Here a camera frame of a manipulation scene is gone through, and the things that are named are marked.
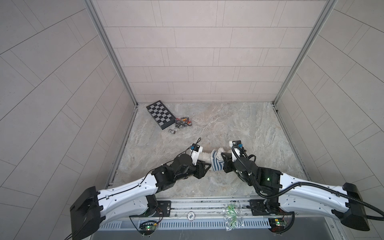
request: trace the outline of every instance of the black and white checkered board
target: black and white checkered board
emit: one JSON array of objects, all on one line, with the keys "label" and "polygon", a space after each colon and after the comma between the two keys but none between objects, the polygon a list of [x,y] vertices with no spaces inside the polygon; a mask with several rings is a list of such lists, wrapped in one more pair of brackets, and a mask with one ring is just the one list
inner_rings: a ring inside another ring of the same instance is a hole
[{"label": "black and white checkered board", "polygon": [[165,129],[175,123],[175,116],[168,110],[161,101],[147,106],[148,112],[155,119],[161,129]]}]

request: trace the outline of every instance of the bag of green pieces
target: bag of green pieces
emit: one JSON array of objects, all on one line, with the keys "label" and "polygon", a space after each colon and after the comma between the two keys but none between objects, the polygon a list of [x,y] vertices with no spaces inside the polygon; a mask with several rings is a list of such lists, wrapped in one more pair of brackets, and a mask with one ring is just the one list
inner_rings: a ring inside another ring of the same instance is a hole
[{"label": "bag of green pieces", "polygon": [[234,228],[244,227],[243,213],[235,204],[228,204],[224,209],[225,229],[230,231]]}]

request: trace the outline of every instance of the blue and white striped fabric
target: blue and white striped fabric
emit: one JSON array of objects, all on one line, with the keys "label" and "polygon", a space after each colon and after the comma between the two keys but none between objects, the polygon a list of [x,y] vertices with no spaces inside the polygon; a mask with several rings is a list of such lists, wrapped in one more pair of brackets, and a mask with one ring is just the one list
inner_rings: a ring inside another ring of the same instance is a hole
[{"label": "blue and white striped fabric", "polygon": [[224,160],[223,158],[221,157],[221,153],[224,151],[224,149],[222,148],[219,148],[219,150],[217,151],[216,149],[214,149],[211,153],[211,163],[212,163],[212,169],[214,171],[220,171],[220,170],[223,170],[223,166],[224,166]]}]

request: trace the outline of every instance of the tiled wall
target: tiled wall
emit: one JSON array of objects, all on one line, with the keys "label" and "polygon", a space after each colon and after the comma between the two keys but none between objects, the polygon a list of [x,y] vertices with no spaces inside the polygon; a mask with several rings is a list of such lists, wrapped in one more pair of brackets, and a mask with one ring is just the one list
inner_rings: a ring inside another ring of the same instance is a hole
[{"label": "tiled wall", "polygon": [[325,1],[94,0],[138,102],[272,101]]},{"label": "tiled wall", "polygon": [[133,103],[81,0],[2,0],[0,23],[0,239],[62,240]]},{"label": "tiled wall", "polygon": [[[382,0],[339,0],[277,104],[312,180],[354,183],[363,200],[380,209],[384,209],[383,12]],[[371,224],[369,232],[351,230],[350,239],[384,239],[383,222]]]}]

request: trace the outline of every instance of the clear plastic bag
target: clear plastic bag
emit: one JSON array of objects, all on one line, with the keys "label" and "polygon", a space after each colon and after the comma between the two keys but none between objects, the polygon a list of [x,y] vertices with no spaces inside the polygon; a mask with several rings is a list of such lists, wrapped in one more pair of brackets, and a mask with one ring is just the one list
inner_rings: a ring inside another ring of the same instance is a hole
[{"label": "clear plastic bag", "polygon": [[176,117],[175,128],[192,127],[191,115],[183,115]]},{"label": "clear plastic bag", "polygon": [[228,204],[223,209],[225,229],[230,231],[235,228],[244,227],[243,212],[236,204]]}]

